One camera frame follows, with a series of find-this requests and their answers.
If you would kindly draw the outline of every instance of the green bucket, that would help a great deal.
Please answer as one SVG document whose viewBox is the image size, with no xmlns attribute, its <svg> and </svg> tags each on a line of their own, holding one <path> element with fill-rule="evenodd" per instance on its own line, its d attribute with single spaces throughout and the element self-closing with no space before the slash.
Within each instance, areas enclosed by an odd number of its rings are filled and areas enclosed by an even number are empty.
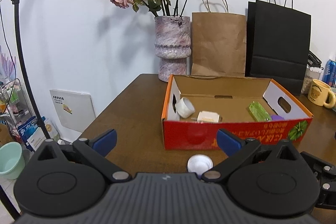
<svg viewBox="0 0 336 224">
<path fill-rule="evenodd" d="M 22 147 L 17 142 L 10 142 L 0 147 L 0 177 L 17 179 L 25 167 Z"/>
</svg>

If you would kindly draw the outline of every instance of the tile floor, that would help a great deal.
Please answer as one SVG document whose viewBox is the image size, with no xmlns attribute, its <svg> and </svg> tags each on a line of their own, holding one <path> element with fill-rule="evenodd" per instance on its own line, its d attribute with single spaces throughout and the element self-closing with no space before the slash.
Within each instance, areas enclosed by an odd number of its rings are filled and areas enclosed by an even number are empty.
<svg viewBox="0 0 336 224">
<path fill-rule="evenodd" d="M 16 180 L 7 180 L 4 178 L 0 178 L 0 185 L 2 189 L 4 189 L 7 196 L 9 197 L 9 200 L 14 204 L 15 208 L 18 211 L 20 211 L 19 206 L 17 205 L 17 202 L 13 194 L 13 187 L 14 187 L 15 181 Z M 0 221 L 1 224 L 11 224 L 14 221 L 1 202 L 0 202 L 0 219 L 1 219 Z"/>
</svg>

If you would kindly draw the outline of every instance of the brown tabletop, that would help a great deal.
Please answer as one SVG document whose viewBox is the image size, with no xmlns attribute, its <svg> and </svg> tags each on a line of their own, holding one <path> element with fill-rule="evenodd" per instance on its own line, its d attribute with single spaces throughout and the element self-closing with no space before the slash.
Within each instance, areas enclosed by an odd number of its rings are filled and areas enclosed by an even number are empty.
<svg viewBox="0 0 336 224">
<path fill-rule="evenodd" d="M 131 175 L 137 172 L 186 172 L 188 159 L 194 154 L 208 155 L 214 165 L 226 159 L 222 151 L 164 150 L 161 113 L 167 84 L 157 75 L 139 75 L 93 121 L 81 137 L 92 139 L 109 128 L 117 130 L 116 147 L 107 159 Z M 299 100 L 314 114 L 303 140 L 295 144 L 336 165 L 336 113 L 311 103 L 306 96 Z M 323 224 L 336 224 L 336 211 L 314 209 L 312 215 Z"/>
</svg>

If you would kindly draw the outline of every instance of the marbled ceramic vase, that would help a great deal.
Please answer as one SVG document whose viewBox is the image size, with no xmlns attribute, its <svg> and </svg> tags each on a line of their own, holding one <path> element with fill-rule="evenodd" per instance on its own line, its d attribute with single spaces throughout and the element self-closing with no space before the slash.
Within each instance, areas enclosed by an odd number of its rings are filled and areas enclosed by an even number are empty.
<svg viewBox="0 0 336 224">
<path fill-rule="evenodd" d="M 186 58 L 191 55 L 190 17 L 161 16 L 155 18 L 155 55 L 160 57 L 159 79 L 186 75 Z"/>
</svg>

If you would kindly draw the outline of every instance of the gray ribbed panel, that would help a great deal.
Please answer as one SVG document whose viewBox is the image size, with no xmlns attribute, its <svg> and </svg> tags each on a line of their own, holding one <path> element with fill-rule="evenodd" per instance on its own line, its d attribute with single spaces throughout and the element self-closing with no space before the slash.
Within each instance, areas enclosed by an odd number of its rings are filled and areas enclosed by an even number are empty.
<svg viewBox="0 0 336 224">
<path fill-rule="evenodd" d="M 139 173 L 114 184 L 93 208 L 76 216 L 42 219 L 25 214 L 15 224 L 318 224 L 310 215 L 270 220 L 246 213 L 221 186 L 195 174 Z"/>
</svg>

